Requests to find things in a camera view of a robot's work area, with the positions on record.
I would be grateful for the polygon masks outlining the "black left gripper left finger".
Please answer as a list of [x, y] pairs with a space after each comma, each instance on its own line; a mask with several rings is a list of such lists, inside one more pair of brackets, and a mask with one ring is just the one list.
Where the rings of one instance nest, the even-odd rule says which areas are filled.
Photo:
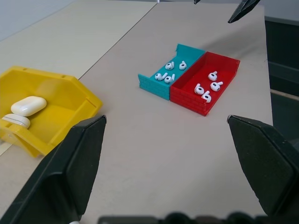
[[98, 172], [107, 119], [80, 121], [43, 158], [2, 224], [69, 224], [84, 215]]

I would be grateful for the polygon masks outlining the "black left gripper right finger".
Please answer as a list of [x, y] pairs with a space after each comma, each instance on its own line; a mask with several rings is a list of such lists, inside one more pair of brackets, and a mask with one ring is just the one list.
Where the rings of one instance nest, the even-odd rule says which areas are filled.
[[238, 159], [268, 216], [299, 214], [299, 151], [273, 126], [228, 116]]

